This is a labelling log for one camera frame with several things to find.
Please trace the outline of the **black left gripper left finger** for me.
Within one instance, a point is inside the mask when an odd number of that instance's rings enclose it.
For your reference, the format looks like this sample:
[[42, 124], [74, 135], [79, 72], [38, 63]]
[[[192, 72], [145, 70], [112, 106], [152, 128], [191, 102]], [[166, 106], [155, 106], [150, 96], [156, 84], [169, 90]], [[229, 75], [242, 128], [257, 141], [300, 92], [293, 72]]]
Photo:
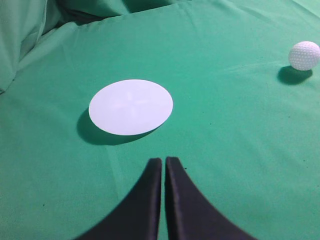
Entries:
[[127, 196], [80, 240], [156, 240], [162, 193], [162, 160], [151, 158]]

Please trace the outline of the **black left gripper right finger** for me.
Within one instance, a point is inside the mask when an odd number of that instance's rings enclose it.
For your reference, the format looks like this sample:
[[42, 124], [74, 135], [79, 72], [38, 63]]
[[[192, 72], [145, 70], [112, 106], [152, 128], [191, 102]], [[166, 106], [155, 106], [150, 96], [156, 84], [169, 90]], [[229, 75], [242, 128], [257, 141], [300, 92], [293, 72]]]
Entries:
[[165, 215], [170, 240], [254, 240], [198, 190], [179, 158], [165, 160]]

